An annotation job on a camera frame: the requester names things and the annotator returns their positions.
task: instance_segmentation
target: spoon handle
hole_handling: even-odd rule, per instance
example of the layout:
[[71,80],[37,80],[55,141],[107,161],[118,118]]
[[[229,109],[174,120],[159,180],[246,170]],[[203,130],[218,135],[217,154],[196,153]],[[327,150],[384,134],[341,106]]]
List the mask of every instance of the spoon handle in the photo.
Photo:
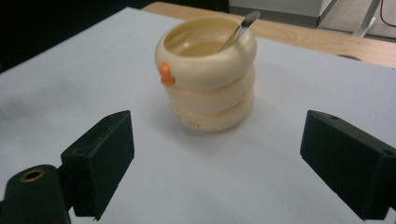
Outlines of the spoon handle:
[[246,31],[246,29],[258,18],[260,17],[260,11],[253,11],[250,12],[249,14],[246,15],[244,20],[241,22],[241,24],[236,27],[235,31],[231,34],[230,37],[228,37],[227,41],[225,44],[219,49],[219,52],[221,52],[224,49],[227,49],[230,47],[236,40],[239,39],[239,37],[242,36],[245,32],[240,32],[242,29]]

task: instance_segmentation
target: white tabletop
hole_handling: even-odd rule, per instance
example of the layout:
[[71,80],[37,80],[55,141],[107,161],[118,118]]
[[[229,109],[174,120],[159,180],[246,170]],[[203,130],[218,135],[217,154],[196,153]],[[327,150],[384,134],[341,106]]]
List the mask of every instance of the white tabletop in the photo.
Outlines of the white tabletop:
[[301,159],[305,115],[333,114],[396,147],[396,71],[258,39],[252,112],[196,133],[173,115],[153,59],[180,22],[126,8],[1,75],[0,193],[129,109],[135,158],[99,223],[363,223]]

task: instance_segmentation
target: chair leg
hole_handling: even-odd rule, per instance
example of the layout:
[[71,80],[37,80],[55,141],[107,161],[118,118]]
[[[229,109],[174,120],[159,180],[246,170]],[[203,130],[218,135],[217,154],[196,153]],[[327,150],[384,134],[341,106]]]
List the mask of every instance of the chair leg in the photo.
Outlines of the chair leg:
[[374,14],[375,14],[375,11],[378,8],[380,3],[381,3],[381,0],[373,0],[372,1],[372,3],[369,6],[369,9],[367,10],[366,15],[364,16],[363,21],[361,22],[361,25],[352,35],[359,36],[359,37],[366,36],[367,32],[370,30],[370,28],[373,26],[373,24],[376,20],[376,17],[374,17]]

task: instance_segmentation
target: cream-colored cup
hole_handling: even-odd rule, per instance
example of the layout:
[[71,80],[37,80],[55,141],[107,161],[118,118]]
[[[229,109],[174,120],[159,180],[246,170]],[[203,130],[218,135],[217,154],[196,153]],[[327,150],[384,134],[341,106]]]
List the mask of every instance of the cream-colored cup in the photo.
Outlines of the cream-colored cup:
[[240,21],[202,17],[186,21],[158,42],[155,63],[177,117],[202,131],[228,129],[249,113],[257,43],[247,30],[219,52]]

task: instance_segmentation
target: wooden table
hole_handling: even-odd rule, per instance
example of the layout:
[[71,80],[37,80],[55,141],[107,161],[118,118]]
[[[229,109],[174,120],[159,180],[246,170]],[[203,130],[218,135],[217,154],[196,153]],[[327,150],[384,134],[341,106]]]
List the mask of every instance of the wooden table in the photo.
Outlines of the wooden table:
[[[150,4],[144,7],[143,10],[182,20],[205,15],[230,15],[163,2]],[[242,20],[241,16],[230,16]],[[394,43],[351,35],[341,35],[273,21],[256,21],[253,23],[252,29],[256,32],[257,36],[266,39],[330,54],[353,56],[367,63],[396,67],[396,44]]]

